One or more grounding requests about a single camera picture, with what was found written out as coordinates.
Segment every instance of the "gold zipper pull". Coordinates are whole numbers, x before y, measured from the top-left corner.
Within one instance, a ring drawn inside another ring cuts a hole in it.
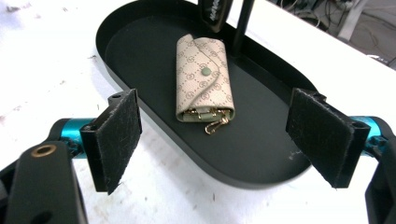
[[[215,121],[215,122],[212,122],[212,123],[210,123],[209,125],[207,125],[207,126],[205,127],[205,132],[206,132],[207,134],[215,133],[216,130],[217,130],[221,125],[224,125],[224,124],[227,124],[227,123],[228,123],[228,119],[227,119],[227,117],[225,117],[225,115],[224,115],[220,120]]]

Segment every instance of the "white surface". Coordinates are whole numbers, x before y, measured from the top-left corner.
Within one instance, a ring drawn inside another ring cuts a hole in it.
[[[94,39],[106,15],[126,2],[0,0],[0,169],[44,140],[57,119],[97,117],[120,91]],[[240,6],[234,1],[230,24]],[[249,30],[330,104],[347,115],[379,116],[396,130],[392,70],[265,1],[256,1]],[[142,117],[141,140],[111,196],[94,191],[86,161],[74,161],[91,223],[367,223],[373,159],[361,158],[349,189],[332,189],[313,168],[266,189],[238,189],[207,175]]]

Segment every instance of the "black oval tray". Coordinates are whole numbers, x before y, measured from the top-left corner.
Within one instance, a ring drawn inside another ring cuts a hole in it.
[[[245,36],[241,56],[228,55],[235,119],[213,135],[205,123],[176,119],[176,43],[183,35],[221,39],[230,52],[235,29],[213,34],[198,6],[141,0],[112,12],[96,47],[124,89],[137,88],[140,107],[207,173],[225,183],[259,188],[293,178],[310,162],[285,131],[291,89],[315,90],[288,63]]]

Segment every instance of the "beige key case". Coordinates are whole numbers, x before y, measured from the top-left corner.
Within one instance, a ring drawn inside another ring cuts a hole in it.
[[[224,44],[185,35],[177,41],[177,119],[225,124],[235,116]]]

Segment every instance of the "snap button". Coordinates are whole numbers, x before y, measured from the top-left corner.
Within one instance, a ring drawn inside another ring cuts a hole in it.
[[[208,67],[205,67],[201,70],[201,73],[202,73],[202,75],[207,77],[212,73],[212,70],[210,70],[210,68],[208,68]]]

